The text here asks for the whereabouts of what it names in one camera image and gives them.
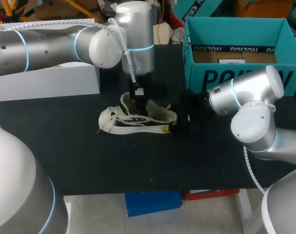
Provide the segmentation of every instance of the black table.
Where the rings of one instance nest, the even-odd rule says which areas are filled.
[[[156,46],[155,59],[156,79],[169,91],[157,101],[165,106],[185,89],[181,46]],[[193,124],[189,138],[97,134],[100,113],[127,91],[120,74],[121,65],[101,70],[100,95],[0,102],[0,125],[32,150],[63,195],[255,187],[229,117]],[[296,98],[284,97],[276,107],[277,126],[296,129]],[[250,161],[264,187],[296,168]]]

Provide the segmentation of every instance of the shoe sole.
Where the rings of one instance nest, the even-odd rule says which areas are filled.
[[[105,112],[102,111],[99,117],[99,126],[101,123],[103,123],[105,120],[103,119],[102,115]],[[157,134],[166,134],[167,132],[163,131],[162,128],[166,127],[168,125],[157,125],[157,126],[145,126],[145,127],[119,127],[119,126],[113,126],[111,127],[111,122],[107,122],[103,125],[102,130],[111,133],[111,134],[117,134],[117,135],[126,135],[131,133],[157,133]]]

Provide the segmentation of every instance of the tiled floor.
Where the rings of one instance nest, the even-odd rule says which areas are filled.
[[[249,195],[252,206],[261,201],[257,190]],[[67,196],[64,200],[71,202],[68,234],[242,234],[234,196],[184,200],[178,209],[136,217],[128,217],[124,194]]]

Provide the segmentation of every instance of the teal cardboard box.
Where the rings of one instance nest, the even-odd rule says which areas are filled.
[[[186,22],[188,17],[211,16],[222,0],[178,0],[173,8],[174,14]]]
[[[285,96],[296,91],[296,39],[285,19],[188,18],[182,50],[186,87],[195,93],[268,64]],[[218,56],[245,63],[219,63]]]

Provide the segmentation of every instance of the sneaker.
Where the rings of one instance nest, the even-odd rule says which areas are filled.
[[[177,120],[175,112],[148,100],[146,110],[148,116],[136,114],[135,101],[125,93],[120,98],[120,106],[108,107],[99,117],[99,128],[112,134],[131,134],[139,132],[167,133],[162,130]]]

